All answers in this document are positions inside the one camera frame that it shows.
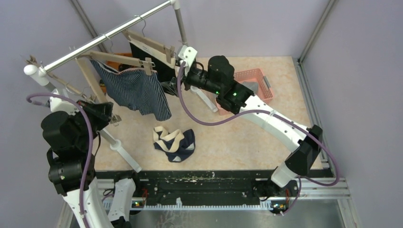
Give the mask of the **beige clip hanger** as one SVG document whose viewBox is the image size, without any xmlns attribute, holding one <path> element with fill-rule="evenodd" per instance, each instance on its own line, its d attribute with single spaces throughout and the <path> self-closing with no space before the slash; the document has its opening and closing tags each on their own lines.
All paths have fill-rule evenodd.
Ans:
<svg viewBox="0 0 403 228">
<path fill-rule="evenodd" d="M 84 100 L 86 100 L 87 102 L 90 102 L 90 103 L 98 102 L 96 100 L 94 93 L 92 92 L 91 88 L 89 87 L 88 82 L 87 82 L 88 85 L 83 90 L 80 91 L 77 88 L 75 88 L 74 86 L 72 86 L 69 82 L 63 80 L 61 77 L 56 76 L 52 72 L 45 73 L 45 70 L 42 69 L 42 65 L 37 62 L 36 58 L 32 55 L 30 55 L 29 57 L 30 58 L 26 59 L 25 62 L 27 63 L 27 67 L 31 66 L 31 68 L 35 72 L 32 74 L 29 73 L 28 75 L 29 76 L 32 75 L 34 80 L 37 83 L 39 83 L 40 85 L 42 84 L 42 81 L 45 81 L 46 84 L 44 85 L 44 87 L 47 88 L 48 90 L 52 91 L 56 87 L 47 79 L 47 78 L 51 78 L 54 81 L 61 84 L 67 90 L 67 92 L 74 94 L 76 96 L 82 97 Z"/>
</svg>

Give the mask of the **black underwear beige waistband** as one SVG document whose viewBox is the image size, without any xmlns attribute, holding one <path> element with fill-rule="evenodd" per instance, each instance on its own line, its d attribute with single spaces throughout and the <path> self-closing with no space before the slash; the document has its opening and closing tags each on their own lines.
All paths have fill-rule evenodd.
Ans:
<svg viewBox="0 0 403 228">
<path fill-rule="evenodd" d="M 130 41 L 130 48 L 132 56 L 141 60 L 150 58 L 154 63 L 153 70 L 158 74 L 159 82 L 170 82 L 172 78 L 176 77 L 174 59 L 171 63 L 166 60 L 166 55 L 149 45 L 139 41 Z"/>
</svg>

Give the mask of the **beige hanger of striped underwear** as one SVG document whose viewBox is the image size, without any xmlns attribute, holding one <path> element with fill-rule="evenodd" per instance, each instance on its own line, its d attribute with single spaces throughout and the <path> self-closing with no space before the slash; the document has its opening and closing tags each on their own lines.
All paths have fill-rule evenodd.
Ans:
<svg viewBox="0 0 403 228">
<path fill-rule="evenodd" d="M 134 57 L 127 57 L 127 56 L 100 52 L 100 51 L 94 51 L 94 50 L 86 51 L 83 54 L 80 54 L 77 58 L 81 58 L 81 57 L 87 57 L 89 59 L 95 59 L 95 60 L 99 60 L 99 61 L 102 60 L 102 61 L 117 62 L 120 64 L 140 67 L 140 68 L 143 68 L 145 70 L 146 74 L 149 76 L 152 74 L 153 68 L 155 66 L 154 62 L 152 62 L 150 58 L 148 58 L 146 60 L 141 60 L 141 59 L 134 58 Z"/>
</svg>

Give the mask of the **beige hanger of black underwear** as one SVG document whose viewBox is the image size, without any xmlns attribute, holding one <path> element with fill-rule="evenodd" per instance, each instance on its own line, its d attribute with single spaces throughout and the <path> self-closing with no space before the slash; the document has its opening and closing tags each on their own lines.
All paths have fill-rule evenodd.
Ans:
<svg viewBox="0 0 403 228">
<path fill-rule="evenodd" d="M 170 68 L 175 68 L 176 60 L 174 57 L 175 54 L 175 47 L 174 46 L 167 46 L 158 41 L 155 41 L 151 38 L 148 38 L 144 34 L 144 29 L 146 27 L 146 21 L 140 15 L 136 15 L 139 17 L 143 22 L 144 26 L 142 28 L 142 33 L 138 33 L 132 31 L 130 29 L 125 29 L 122 31 L 122 34 L 126 37 L 126 39 L 136 47 L 140 48 L 145 53 L 151 55 L 152 57 L 156 58 L 157 60 L 161 61 L 165 65 Z"/>
</svg>

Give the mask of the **navy white striped underwear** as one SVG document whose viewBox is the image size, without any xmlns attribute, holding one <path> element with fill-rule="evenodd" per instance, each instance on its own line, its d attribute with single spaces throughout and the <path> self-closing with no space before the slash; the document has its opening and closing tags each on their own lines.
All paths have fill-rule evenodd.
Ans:
<svg viewBox="0 0 403 228">
<path fill-rule="evenodd" d="M 90 60 L 90 63 L 104 82 L 106 93 L 118 105 L 139 111 L 141 115 L 153 114 L 160 122 L 171 118 L 172 113 L 156 71 L 148 75 L 139 67 L 117 71 L 98 60 Z"/>
</svg>

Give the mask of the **navy underwear beige waistband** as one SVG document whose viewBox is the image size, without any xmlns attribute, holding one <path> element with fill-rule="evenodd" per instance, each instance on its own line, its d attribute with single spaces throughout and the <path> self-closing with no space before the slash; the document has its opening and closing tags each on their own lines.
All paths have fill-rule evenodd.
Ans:
<svg viewBox="0 0 403 228">
<path fill-rule="evenodd" d="M 177 129 L 169 132 L 162 126 L 153 128 L 153 145 L 164 152 L 169 162 L 180 163 L 193 155 L 195 151 L 195 134 L 193 129 L 182 132 Z"/>
</svg>

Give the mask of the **grey striped underwear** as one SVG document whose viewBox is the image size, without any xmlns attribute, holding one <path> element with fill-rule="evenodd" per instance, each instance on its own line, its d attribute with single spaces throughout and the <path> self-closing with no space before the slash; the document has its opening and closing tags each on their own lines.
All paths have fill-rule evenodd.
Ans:
<svg viewBox="0 0 403 228">
<path fill-rule="evenodd" d="M 258 82 L 244 81 L 244 82 L 242 82 L 242 85 L 244 85 L 248 89 L 252 90 L 254 94 L 256 94 L 256 95 L 258 94 L 258 91 L 259 91 Z"/>
</svg>

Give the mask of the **beige hanger of navy underwear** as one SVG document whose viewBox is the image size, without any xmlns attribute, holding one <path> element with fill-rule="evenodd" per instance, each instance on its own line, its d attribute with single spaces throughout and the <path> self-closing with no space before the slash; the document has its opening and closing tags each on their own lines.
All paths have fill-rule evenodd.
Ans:
<svg viewBox="0 0 403 228">
<path fill-rule="evenodd" d="M 96 77 L 91 70 L 91 67 L 89 64 L 86 63 L 84 59 L 75 59 L 76 63 L 78 64 L 78 67 L 83 73 L 84 78 L 89 84 L 89 87 L 91 88 L 92 92 L 94 93 L 96 100 L 99 103 L 106 103 L 108 102 L 108 99 L 106 98 L 104 92 L 102 91 L 98 81 L 96 80 Z"/>
</svg>

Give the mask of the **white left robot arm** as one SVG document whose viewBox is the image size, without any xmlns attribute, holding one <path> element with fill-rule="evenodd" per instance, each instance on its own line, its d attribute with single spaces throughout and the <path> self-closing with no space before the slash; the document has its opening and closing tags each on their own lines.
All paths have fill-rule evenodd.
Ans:
<svg viewBox="0 0 403 228">
<path fill-rule="evenodd" d="M 97 131 L 109 125 L 113 103 L 91 104 L 78 101 L 88 116 L 92 134 L 81 112 L 75 115 L 56 111 L 46 116 L 42 123 L 43 138 L 50 145 L 47 160 L 48 178 L 57 194 L 72 209 L 82 228 L 129 228 L 132 197 L 142 192 L 142 183 L 136 180 L 135 171 L 115 175 L 113 202 L 106 212 L 98 190 L 92 154 Z"/>
</svg>

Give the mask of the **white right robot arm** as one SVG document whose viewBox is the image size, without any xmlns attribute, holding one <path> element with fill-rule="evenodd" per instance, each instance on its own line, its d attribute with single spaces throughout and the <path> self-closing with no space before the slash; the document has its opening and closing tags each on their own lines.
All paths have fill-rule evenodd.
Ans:
<svg viewBox="0 0 403 228">
<path fill-rule="evenodd" d="M 183 100 L 181 82 L 190 78 L 190 74 L 184 72 L 187 64 L 186 60 L 180 61 L 175 84 L 182 108 L 192 120 L 205 126 L 217 126 L 244 116 L 286 145 L 291 154 L 271 175 L 268 182 L 270 194 L 279 196 L 286 190 L 291 180 L 306 177 L 320 151 L 326 149 L 321 140 L 323 131 L 319 126 L 313 125 L 312 128 L 307 128 L 289 120 L 235 81 L 227 84 L 231 93 L 228 101 L 234 105 L 235 115 L 219 122 L 203 122 L 188 110 Z"/>
</svg>

